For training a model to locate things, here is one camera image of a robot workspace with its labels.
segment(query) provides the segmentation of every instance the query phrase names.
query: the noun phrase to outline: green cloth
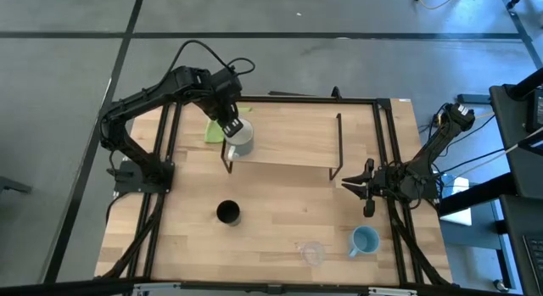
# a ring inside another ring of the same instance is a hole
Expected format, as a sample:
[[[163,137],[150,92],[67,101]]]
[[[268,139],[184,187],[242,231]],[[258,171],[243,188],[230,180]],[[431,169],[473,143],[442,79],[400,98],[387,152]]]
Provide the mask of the green cloth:
[[[239,108],[238,112],[247,113],[251,111],[252,108]],[[222,132],[221,126],[216,121],[208,120],[207,126],[205,127],[204,142],[205,143],[221,143],[224,139],[224,133]]]

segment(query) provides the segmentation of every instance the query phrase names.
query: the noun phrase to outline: concrete floor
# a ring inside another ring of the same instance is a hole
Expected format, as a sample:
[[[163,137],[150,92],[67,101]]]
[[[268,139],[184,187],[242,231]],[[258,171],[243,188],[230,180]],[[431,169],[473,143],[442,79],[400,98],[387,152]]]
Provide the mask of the concrete floor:
[[[125,31],[135,0],[0,0],[0,31]],[[435,5],[443,0],[425,0]],[[543,50],[537,3],[516,7],[538,52]],[[412,0],[144,0],[135,31],[516,33],[502,0],[453,0],[428,11]],[[411,98],[419,125],[458,93],[488,93],[535,70],[519,40],[208,39],[223,58],[257,64],[244,93],[270,90],[345,96]],[[134,39],[115,99],[155,83],[183,42]],[[39,282],[59,229],[76,170],[104,91],[119,39],[0,38],[0,176],[34,187],[31,195],[0,197],[0,286]],[[180,64],[218,69],[196,46]],[[490,107],[475,108],[478,114]],[[474,127],[483,121],[476,121]],[[441,168],[501,148],[496,123],[450,149]],[[59,280],[92,277],[113,182],[101,148]],[[459,168],[454,173],[465,170]],[[498,159],[467,175],[484,182],[507,172]],[[455,282],[492,290],[501,277],[493,253],[447,246]],[[206,292],[184,292],[204,295]]]

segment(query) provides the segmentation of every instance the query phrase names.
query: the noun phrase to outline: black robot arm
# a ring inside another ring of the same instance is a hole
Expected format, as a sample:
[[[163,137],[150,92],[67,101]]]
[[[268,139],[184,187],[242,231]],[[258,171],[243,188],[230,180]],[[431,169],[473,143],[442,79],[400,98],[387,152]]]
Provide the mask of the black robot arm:
[[[117,181],[115,191],[163,193],[170,189],[173,164],[161,162],[157,154],[146,152],[126,131],[126,122],[168,103],[195,103],[226,136],[242,127],[235,101],[242,86],[233,67],[211,74],[208,70],[178,67],[155,86],[113,102],[101,115],[101,144],[109,151],[121,151],[131,161],[118,170],[109,170]]]
[[[343,186],[360,199],[367,201],[364,216],[373,216],[373,196],[392,197],[411,202],[414,199],[436,198],[431,164],[462,131],[469,130],[475,121],[473,110],[462,105],[445,104],[438,130],[424,144],[415,157],[405,163],[382,164],[373,172],[373,159],[368,159],[359,176],[343,179]]]

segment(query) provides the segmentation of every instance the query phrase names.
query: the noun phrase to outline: wooden tabletop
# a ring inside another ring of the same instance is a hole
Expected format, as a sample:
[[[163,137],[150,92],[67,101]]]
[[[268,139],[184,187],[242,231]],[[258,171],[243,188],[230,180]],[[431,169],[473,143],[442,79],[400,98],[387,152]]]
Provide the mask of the wooden tabletop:
[[[411,102],[393,99],[395,128],[403,160],[421,147]],[[299,165],[241,163],[228,174],[221,162],[221,145],[204,143],[207,117],[188,105],[182,109],[177,134],[175,179],[165,200],[153,279],[212,282],[283,282],[397,285],[398,275],[386,205],[376,198],[375,216],[365,218],[364,203],[341,187],[341,178],[360,174],[367,158],[379,163],[370,105],[308,103],[240,103],[252,115],[275,112],[288,117],[319,115],[343,121],[344,167],[334,181],[328,169]],[[381,113],[387,155],[391,158],[384,112]],[[138,117],[132,137],[151,150],[160,110]],[[217,205],[238,202],[242,221],[230,227],[216,218]],[[133,239],[142,194],[129,195],[111,210],[96,275],[109,270]],[[445,245],[434,209],[423,202],[412,211],[417,242],[447,280],[451,280]],[[376,254],[347,257],[348,236],[360,225],[374,227],[381,245]],[[307,265],[299,247],[319,242],[324,262]],[[137,272],[141,274],[147,246]],[[407,277],[414,281],[404,244]]]
[[[242,116],[253,126],[254,146],[250,154],[233,161],[323,168],[339,166],[339,126],[335,116],[283,114],[262,107],[242,113]]]

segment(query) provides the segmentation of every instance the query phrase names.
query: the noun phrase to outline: clear plastic cup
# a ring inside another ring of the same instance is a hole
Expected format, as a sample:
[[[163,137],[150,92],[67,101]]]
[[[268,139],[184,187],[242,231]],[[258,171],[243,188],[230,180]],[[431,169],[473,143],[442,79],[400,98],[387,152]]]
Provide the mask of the clear plastic cup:
[[[319,242],[308,242],[298,246],[302,260],[311,266],[319,266],[324,261],[324,246]]]

